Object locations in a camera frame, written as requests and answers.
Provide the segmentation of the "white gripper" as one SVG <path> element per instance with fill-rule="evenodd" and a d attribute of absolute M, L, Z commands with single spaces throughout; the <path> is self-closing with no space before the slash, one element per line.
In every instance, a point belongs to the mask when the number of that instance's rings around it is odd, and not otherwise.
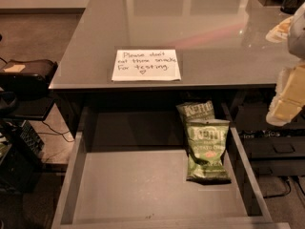
<path fill-rule="evenodd" d="M 293 17 L 290 16 L 273 27 L 266 39 L 280 43 L 287 39 Z M 305 106 L 305 65 L 284 68 L 278 75 L 275 96 L 266 115 L 266 121 L 274 126 L 290 123 Z"/>

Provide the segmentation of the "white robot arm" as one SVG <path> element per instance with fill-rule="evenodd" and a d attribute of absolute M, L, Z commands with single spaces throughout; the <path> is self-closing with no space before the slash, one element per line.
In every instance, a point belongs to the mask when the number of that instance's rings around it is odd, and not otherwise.
<path fill-rule="evenodd" d="M 274 43 L 287 41 L 289 53 L 300 59 L 295 67 L 284 68 L 278 75 L 275 96 L 266 115 L 269 124 L 284 126 L 305 106 L 305 4 L 270 30 L 266 39 Z"/>

